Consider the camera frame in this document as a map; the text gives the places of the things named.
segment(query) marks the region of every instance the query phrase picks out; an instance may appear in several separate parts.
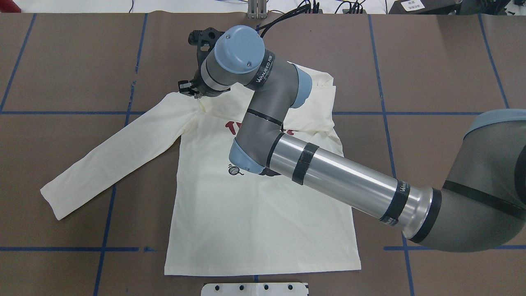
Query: white floor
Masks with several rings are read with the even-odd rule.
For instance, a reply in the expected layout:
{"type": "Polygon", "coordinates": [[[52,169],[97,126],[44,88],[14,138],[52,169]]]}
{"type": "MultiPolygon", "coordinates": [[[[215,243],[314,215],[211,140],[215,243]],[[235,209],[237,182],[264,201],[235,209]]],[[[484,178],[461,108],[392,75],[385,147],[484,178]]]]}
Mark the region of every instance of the white floor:
{"type": "MultiPolygon", "coordinates": [[[[44,13],[127,13],[132,7],[132,0],[14,0],[22,12],[44,13]]],[[[240,0],[134,0],[131,12],[144,13],[156,10],[168,12],[246,12],[247,3],[240,0]]],[[[277,9],[287,12],[300,4],[301,0],[269,0],[267,9],[277,9]]],[[[390,9],[394,0],[387,0],[390,9]]],[[[334,13],[341,2],[337,0],[321,0],[320,8],[324,13],[334,13]]],[[[385,0],[366,0],[363,7],[369,14],[386,13],[385,0]]],[[[526,15],[526,7],[513,5],[513,0],[507,6],[508,11],[516,15],[526,15]]]]}

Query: brown table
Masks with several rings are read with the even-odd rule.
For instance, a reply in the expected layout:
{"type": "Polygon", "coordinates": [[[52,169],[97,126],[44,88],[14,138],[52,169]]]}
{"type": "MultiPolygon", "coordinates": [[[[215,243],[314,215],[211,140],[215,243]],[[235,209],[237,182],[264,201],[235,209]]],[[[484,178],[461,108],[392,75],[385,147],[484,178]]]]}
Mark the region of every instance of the brown table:
{"type": "MultiPolygon", "coordinates": [[[[210,282],[300,281],[311,296],[524,295],[526,231],[496,250],[444,253],[356,210],[361,271],[164,276],[179,142],[55,219],[39,189],[193,76],[190,31],[256,22],[243,13],[0,14],[0,294],[193,296],[210,282]]],[[[300,15],[265,43],[334,76],[348,158],[441,188],[476,115],[526,108],[524,32],[525,17],[300,15]]]]}

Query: red object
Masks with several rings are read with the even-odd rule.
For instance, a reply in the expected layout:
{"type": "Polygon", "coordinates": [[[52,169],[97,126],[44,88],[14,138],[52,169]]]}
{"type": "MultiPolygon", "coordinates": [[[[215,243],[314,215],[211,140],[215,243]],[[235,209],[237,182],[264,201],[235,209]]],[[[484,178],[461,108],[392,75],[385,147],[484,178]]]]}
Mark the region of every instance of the red object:
{"type": "Polygon", "coordinates": [[[22,12],[13,0],[0,0],[0,12],[22,12]]]}

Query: blue cap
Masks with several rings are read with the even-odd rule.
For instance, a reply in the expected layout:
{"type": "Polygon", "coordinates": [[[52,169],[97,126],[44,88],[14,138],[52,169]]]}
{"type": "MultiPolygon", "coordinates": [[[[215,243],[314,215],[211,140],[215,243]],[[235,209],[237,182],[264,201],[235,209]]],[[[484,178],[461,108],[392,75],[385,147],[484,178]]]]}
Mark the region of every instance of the blue cap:
{"type": "Polygon", "coordinates": [[[230,148],[230,155],[228,155],[228,158],[235,166],[250,173],[260,174],[265,168],[248,156],[248,154],[239,146],[235,138],[232,147],[230,148]]]}
{"type": "Polygon", "coordinates": [[[298,70],[298,94],[296,95],[296,100],[291,108],[299,108],[305,103],[305,100],[310,95],[310,91],[312,90],[312,78],[309,74],[298,68],[298,66],[294,66],[296,67],[296,70],[298,70]]]}
{"type": "Polygon", "coordinates": [[[245,74],[259,68],[265,44],[251,27],[237,25],[228,29],[214,47],[216,61],[225,70],[245,74]]]}
{"type": "Polygon", "coordinates": [[[486,125],[521,120],[526,120],[526,109],[500,109],[484,112],[475,118],[464,137],[472,131],[486,125]]]}

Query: folded sleeve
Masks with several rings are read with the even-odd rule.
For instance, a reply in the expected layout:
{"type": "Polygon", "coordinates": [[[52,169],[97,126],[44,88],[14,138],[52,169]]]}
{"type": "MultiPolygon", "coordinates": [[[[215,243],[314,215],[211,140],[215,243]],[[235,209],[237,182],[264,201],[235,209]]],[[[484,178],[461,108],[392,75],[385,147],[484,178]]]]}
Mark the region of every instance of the folded sleeve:
{"type": "Polygon", "coordinates": [[[195,99],[170,93],[42,189],[58,220],[166,151],[197,116],[195,99]]]}

